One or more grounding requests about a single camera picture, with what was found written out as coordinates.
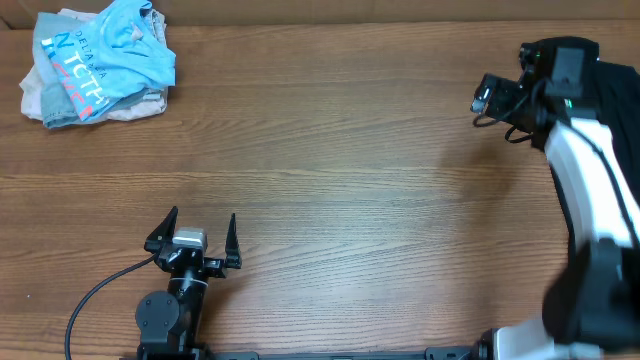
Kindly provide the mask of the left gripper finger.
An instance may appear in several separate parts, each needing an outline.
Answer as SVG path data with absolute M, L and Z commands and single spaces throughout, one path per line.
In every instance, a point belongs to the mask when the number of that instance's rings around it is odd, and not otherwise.
M 178 207 L 173 206 L 163 221 L 148 235 L 144 243 L 144 250 L 158 253 L 166 243 L 170 243 L 178 217 Z
M 227 269 L 241 269 L 242 256 L 239 246 L 239 240 L 236 227 L 236 214 L 233 213 L 230 218 L 226 242 L 225 242 L 225 261 L 224 265 Z

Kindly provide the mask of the light blue printed t-shirt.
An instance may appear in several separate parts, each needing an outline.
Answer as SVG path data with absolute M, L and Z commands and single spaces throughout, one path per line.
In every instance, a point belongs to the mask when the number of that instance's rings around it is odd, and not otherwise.
M 159 112 L 176 82 L 164 16 L 146 0 L 114 1 L 85 21 L 39 13 L 33 57 L 48 128 L 96 123 L 145 101 Z

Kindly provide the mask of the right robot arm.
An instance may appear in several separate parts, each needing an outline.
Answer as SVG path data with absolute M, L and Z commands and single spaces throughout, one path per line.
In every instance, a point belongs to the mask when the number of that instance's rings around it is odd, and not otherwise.
M 567 230 L 568 262 L 541 314 L 486 332 L 472 359 L 599 359 L 639 346 L 639 75 L 604 62 L 596 42 L 525 43 L 512 81 L 486 74 L 475 127 L 508 125 L 546 157 Z

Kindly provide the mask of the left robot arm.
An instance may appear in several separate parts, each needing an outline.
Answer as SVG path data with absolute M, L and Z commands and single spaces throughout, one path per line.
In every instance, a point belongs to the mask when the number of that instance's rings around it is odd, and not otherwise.
M 235 216 L 230 218 L 222 258 L 206 255 L 205 230 L 177 228 L 177 218 L 174 207 L 144 243 L 152 262 L 170 278 L 166 290 L 147 294 L 136 308 L 139 359 L 212 359 L 209 346 L 198 341 L 209 280 L 224 279 L 228 270 L 242 267 Z

